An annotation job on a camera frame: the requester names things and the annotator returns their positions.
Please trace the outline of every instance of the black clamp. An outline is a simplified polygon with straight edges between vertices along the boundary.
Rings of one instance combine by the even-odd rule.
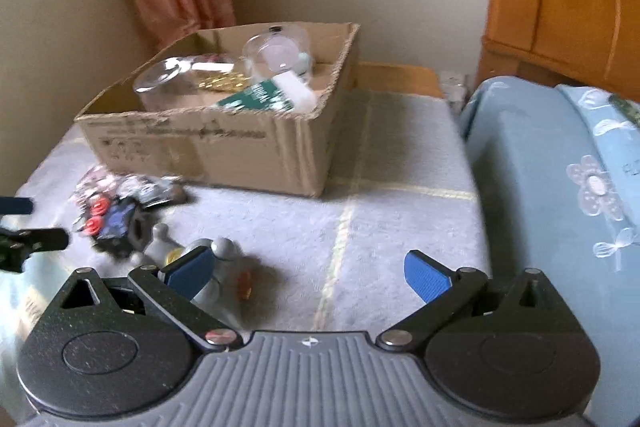
[[[134,414],[176,393],[203,356],[242,353],[237,331],[191,304],[201,283],[180,294],[181,277],[205,281],[194,276],[203,255],[195,249],[162,270],[142,266],[120,279],[76,270],[18,359],[36,407],[91,421]],[[419,363],[418,375],[439,396],[498,423],[555,421],[584,410],[600,360],[540,270],[524,270],[508,289],[495,288],[480,270],[452,271],[418,251],[407,255],[404,270],[427,304],[383,331],[376,346]],[[323,346],[336,333],[313,335]]]
[[[453,272],[413,250],[405,277],[427,304],[383,331],[378,347],[423,358],[443,393],[502,421],[586,407],[600,359],[542,271],[525,269],[504,291],[480,270]]]
[[[0,198],[0,216],[24,216],[33,212],[28,198]],[[65,250],[69,236],[64,229],[8,230],[0,227],[0,270],[21,273],[34,252]]]

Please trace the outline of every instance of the white object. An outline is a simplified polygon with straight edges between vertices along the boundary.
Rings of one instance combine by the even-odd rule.
[[[308,82],[313,67],[308,33],[296,24],[271,26],[252,37],[242,56],[253,84],[290,70]]]
[[[454,71],[441,71],[438,74],[440,89],[449,100],[449,105],[456,114],[462,111],[466,99],[466,75]]]
[[[318,97],[313,89],[293,71],[285,71],[273,77],[273,83],[278,86],[286,97],[293,103],[293,112],[311,112],[318,105]]]
[[[191,66],[193,71],[217,71],[218,73],[231,73],[233,64],[226,62],[196,62]]]
[[[169,227],[166,223],[156,223],[152,228],[153,239],[145,248],[145,256],[154,260],[157,266],[165,266],[167,256],[174,250],[184,251],[180,243],[176,243],[169,237]]]

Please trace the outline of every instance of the gray gripper base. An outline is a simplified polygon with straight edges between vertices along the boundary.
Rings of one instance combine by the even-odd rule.
[[[257,331],[230,353],[203,357],[165,402],[112,421],[48,413],[28,427],[488,427],[450,404],[412,355],[374,347],[366,333]],[[546,424],[584,427],[577,416]]]

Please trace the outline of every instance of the orange object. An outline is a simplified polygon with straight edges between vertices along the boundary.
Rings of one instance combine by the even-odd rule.
[[[92,216],[104,216],[109,210],[111,206],[111,201],[106,196],[100,196],[94,203],[91,205],[91,215]]]
[[[238,277],[238,299],[241,301],[248,301],[251,296],[252,280],[251,272],[245,270]]]
[[[514,74],[640,100],[640,0],[490,0],[478,83]]]
[[[102,217],[92,216],[86,220],[84,224],[84,233],[86,235],[98,235],[98,232],[102,229]]]

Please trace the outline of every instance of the open cardboard box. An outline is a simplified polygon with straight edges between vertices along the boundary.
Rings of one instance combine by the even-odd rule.
[[[229,112],[216,106],[145,112],[133,91],[135,78],[160,60],[204,53],[239,56],[245,42],[271,23],[201,30],[174,42],[96,96],[76,123],[100,162],[114,172],[180,175],[208,185],[319,196],[344,93],[355,82],[359,26],[296,24],[308,31],[316,62],[310,85],[319,103],[312,113]]]

